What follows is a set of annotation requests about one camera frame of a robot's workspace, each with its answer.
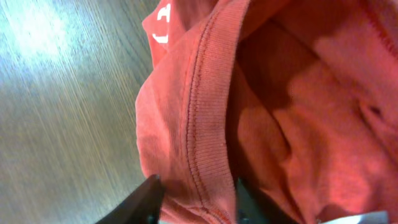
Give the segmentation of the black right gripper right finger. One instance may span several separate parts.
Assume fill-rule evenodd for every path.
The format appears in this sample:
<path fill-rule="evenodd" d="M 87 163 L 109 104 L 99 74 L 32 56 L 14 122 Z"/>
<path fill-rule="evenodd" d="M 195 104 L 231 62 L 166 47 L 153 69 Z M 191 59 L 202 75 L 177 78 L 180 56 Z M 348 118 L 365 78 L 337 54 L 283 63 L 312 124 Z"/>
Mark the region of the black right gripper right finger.
<path fill-rule="evenodd" d="M 244 179 L 236 180 L 236 216 L 240 224 L 297 223 L 288 216 L 270 197 L 261 197 L 260 192 Z"/>

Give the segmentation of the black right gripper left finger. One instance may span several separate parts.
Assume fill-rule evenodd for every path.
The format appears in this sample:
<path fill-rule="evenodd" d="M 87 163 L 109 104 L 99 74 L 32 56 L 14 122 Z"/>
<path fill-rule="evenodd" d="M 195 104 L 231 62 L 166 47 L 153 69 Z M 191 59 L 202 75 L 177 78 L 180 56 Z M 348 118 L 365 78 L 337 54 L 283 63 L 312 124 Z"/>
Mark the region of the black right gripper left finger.
<path fill-rule="evenodd" d="M 158 224 L 165 187 L 151 175 L 96 224 Z"/>

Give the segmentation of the red orange soccer t-shirt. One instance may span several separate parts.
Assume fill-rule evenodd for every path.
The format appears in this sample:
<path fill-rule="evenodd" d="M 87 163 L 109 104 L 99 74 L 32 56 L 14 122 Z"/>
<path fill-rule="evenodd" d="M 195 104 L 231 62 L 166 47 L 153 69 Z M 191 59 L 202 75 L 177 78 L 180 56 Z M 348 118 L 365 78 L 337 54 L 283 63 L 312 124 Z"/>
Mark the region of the red orange soccer t-shirt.
<path fill-rule="evenodd" d="M 236 223 L 244 179 L 274 223 L 397 222 L 397 2 L 161 1 L 136 99 L 170 223 Z"/>

